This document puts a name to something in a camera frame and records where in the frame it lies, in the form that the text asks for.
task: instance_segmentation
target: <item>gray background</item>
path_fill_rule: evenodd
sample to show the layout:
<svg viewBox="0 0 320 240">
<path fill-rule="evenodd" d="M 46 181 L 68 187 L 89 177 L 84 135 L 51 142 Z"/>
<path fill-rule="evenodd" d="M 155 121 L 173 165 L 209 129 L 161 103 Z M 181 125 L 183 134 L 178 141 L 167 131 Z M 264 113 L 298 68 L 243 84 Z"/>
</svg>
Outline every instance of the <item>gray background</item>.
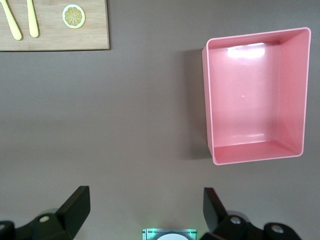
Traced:
<svg viewBox="0 0 320 240">
<path fill-rule="evenodd" d="M 89 185 L 78 240 L 139 240 L 142 228 L 200 237 L 214 187 L 259 228 L 319 239 L 319 13 L 318 0 L 109 0 L 109 51 L 0 52 L 0 219 L 19 227 Z M 201 49 L 299 27 L 312 31 L 304 154 L 214 165 Z"/>
</svg>

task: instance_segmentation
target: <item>yellow spoon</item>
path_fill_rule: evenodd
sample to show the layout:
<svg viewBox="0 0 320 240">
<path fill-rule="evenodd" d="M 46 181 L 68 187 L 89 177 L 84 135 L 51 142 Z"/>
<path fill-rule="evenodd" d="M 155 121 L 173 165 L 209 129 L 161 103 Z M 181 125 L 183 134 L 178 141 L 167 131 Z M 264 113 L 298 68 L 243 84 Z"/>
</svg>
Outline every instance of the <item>yellow spoon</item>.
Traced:
<svg viewBox="0 0 320 240">
<path fill-rule="evenodd" d="M 28 7 L 28 20 L 29 20 L 30 35 L 34 38 L 37 38 L 39 36 L 39 31 L 38 31 L 38 25 L 37 25 L 34 4 L 33 4 L 32 0 L 26 0 L 26 4 Z"/>
<path fill-rule="evenodd" d="M 0 3 L 2 3 L 2 6 L 3 6 L 3 9 L 4 9 L 4 12 L 5 12 L 5 16 L 6 16 L 6 19 L 8 21 L 8 24 L 9 24 L 9 27 L 10 27 L 10 30 L 11 30 L 11 33 L 14 37 L 15 40 L 21 40 L 22 39 L 22 35 L 21 35 L 21 32 L 18 28 L 18 25 L 14 19 L 14 16 L 12 16 L 12 13 L 10 11 L 10 8 L 7 4 L 7 1 L 6 0 L 0 0 Z"/>
</svg>

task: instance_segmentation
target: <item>lemon slice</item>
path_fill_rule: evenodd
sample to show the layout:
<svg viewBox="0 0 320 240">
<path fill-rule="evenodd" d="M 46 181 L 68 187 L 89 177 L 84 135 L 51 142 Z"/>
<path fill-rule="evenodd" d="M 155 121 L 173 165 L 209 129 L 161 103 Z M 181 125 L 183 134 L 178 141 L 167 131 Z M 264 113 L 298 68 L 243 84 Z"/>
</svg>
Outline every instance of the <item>lemon slice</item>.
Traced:
<svg viewBox="0 0 320 240">
<path fill-rule="evenodd" d="M 78 29 L 85 23 L 86 15 L 81 7 L 70 4 L 64 8 L 62 19 L 69 28 Z"/>
</svg>

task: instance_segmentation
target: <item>pink plastic bin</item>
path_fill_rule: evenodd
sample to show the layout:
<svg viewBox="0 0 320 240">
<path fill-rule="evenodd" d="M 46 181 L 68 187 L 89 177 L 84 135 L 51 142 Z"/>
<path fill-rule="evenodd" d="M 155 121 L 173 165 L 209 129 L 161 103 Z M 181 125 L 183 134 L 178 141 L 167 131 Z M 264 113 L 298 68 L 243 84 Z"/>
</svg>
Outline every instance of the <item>pink plastic bin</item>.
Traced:
<svg viewBox="0 0 320 240">
<path fill-rule="evenodd" d="M 207 42 L 207 138 L 216 165 L 303 153 L 310 41 L 304 27 Z"/>
</svg>

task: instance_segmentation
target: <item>wooden cutting board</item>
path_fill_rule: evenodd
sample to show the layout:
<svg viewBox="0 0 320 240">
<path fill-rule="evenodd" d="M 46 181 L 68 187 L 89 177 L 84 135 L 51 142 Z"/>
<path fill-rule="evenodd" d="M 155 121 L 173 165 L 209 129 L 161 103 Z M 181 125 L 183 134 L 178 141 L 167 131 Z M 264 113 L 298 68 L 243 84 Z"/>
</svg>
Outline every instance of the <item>wooden cutting board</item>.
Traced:
<svg viewBox="0 0 320 240">
<path fill-rule="evenodd" d="M 21 31 L 22 40 L 15 40 L 0 3 L 0 51 L 68 51 L 107 50 L 109 31 L 105 0 L 33 0 L 39 37 L 29 33 L 27 0 L 7 0 Z M 85 23 L 78 29 L 65 25 L 62 12 L 76 4 L 85 13 Z"/>
</svg>

